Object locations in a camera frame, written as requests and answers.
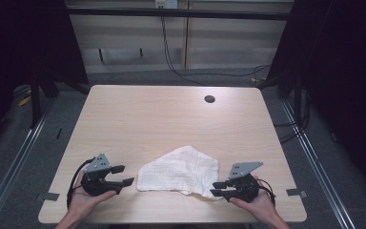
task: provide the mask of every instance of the table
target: table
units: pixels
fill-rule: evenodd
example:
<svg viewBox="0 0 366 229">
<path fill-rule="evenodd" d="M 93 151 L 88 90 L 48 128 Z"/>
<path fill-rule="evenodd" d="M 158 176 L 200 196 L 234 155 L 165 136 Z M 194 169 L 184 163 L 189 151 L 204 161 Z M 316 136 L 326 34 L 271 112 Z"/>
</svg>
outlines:
<svg viewBox="0 0 366 229">
<path fill-rule="evenodd" d="M 205 101 L 206 95 L 215 98 Z M 112 165 L 126 166 L 107 180 L 135 177 L 119 196 L 101 203 L 86 219 L 93 223 L 239 223 L 255 219 L 222 199 L 209 201 L 178 192 L 139 192 L 139 168 L 181 146 L 219 160 L 220 180 L 236 162 L 263 161 L 253 174 L 267 180 L 276 194 L 276 208 L 286 221 L 303 221 L 306 212 L 294 189 L 261 92 L 254 88 L 178 86 L 94 86 L 76 123 L 69 145 L 39 214 L 56 223 L 67 212 L 66 194 L 77 167 L 105 153 Z"/>
</svg>

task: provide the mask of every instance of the gray carpet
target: gray carpet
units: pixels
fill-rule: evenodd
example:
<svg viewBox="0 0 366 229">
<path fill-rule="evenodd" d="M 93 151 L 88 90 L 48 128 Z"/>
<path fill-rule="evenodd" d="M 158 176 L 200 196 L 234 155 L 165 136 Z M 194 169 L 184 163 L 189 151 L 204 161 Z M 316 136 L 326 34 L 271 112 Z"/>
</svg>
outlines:
<svg viewBox="0 0 366 229">
<path fill-rule="evenodd" d="M 257 77 L 266 75 L 266 71 Z M 197 70 L 185 73 L 251 73 L 249 69 L 239 70 Z M 252 76 L 226 76 L 202 74 L 186 76 L 191 80 L 207 86 L 251 87 Z M 138 73 L 101 73 L 89 75 L 91 85 L 125 84 L 125 85 L 191 85 L 199 86 L 182 79 L 170 71 L 138 72 Z M 42 202 L 36 200 L 39 193 L 48 192 L 59 161 L 67 147 L 73 127 L 82 110 L 86 96 L 75 92 L 66 85 L 58 85 L 61 91 L 53 102 L 46 124 L 37 138 L 30 155 L 15 181 L 0 213 L 0 228 L 53 228 L 43 225 L 37 216 Z M 276 95 L 276 87 L 262 91 L 273 123 L 288 123 Z M 15 98 L 13 106 L 3 122 L 0 137 L 0 180 L 17 154 L 31 123 L 31 105 L 17 107 L 19 98 Z M 277 127 L 278 137 L 292 132 L 290 126 Z M 366 228 L 366 178 L 359 172 L 347 157 L 341 143 L 334 142 L 332 132 L 319 116 L 318 111 L 311 108 L 311 120 L 306 129 L 320 161 L 328 176 L 344 201 L 356 228 Z M 291 224 L 292 228 L 341 228 L 329 201 L 326 199 L 315 174 L 304 156 L 296 138 L 282 145 L 292 170 L 295 183 L 300 190 L 308 193 L 303 199 L 308 214 L 306 221 Z M 108 225 L 81 225 L 79 228 L 108 228 Z M 266 228 L 258 223 L 253 228 Z"/>
</svg>

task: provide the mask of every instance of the gray tape piece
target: gray tape piece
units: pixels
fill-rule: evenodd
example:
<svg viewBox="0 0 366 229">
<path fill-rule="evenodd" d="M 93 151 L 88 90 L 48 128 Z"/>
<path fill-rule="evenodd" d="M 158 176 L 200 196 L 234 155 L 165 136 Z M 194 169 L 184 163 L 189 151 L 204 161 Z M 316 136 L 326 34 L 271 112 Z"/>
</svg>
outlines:
<svg viewBox="0 0 366 229">
<path fill-rule="evenodd" d="M 53 194 L 53 193 L 45 193 L 45 194 L 38 194 L 35 200 L 44 202 L 44 200 L 50 200 L 50 201 L 57 201 L 59 197 L 59 194 Z"/>
<path fill-rule="evenodd" d="M 299 192 L 298 189 L 287 189 L 286 191 L 289 197 L 300 196 L 301 198 L 306 198 L 308 196 L 306 191 Z"/>
</svg>

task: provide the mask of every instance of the person's right hand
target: person's right hand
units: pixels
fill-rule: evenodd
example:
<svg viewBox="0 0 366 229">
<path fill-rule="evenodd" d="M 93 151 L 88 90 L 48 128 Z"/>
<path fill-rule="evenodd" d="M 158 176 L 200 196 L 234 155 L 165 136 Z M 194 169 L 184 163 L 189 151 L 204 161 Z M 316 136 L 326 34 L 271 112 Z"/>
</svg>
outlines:
<svg viewBox="0 0 366 229">
<path fill-rule="evenodd" d="M 275 210 L 275 206 L 270 200 L 269 194 L 266 190 L 260 189 L 258 196 L 250 203 L 243 201 L 240 198 L 230 198 L 230 202 L 239 208 L 243 208 L 250 212 L 257 220 L 266 223 L 270 228 L 287 229 L 290 228 L 288 224 Z"/>
</svg>

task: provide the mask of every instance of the light wood surface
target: light wood surface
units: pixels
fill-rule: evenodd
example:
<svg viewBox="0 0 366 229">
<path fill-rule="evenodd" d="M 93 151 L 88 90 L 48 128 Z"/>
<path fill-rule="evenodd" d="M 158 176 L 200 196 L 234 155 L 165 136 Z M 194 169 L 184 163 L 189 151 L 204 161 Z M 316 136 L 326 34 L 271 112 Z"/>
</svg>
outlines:
<svg viewBox="0 0 366 229">
<path fill-rule="evenodd" d="M 207 103 L 206 95 L 215 97 Z M 94 86 L 75 126 L 52 182 L 57 201 L 45 201 L 43 223 L 56 223 L 67 212 L 66 194 L 77 167 L 105 153 L 124 173 L 107 180 L 135 177 L 143 165 L 185 145 L 219 161 L 219 179 L 236 162 L 263 161 L 253 174 L 267 180 L 276 208 L 286 221 L 303 221 L 300 197 L 288 197 L 295 183 L 273 123 L 258 89 Z M 139 192 L 136 182 L 101 203 L 87 219 L 95 223 L 249 222 L 255 219 L 225 199 L 210 201 L 178 192 Z"/>
</svg>

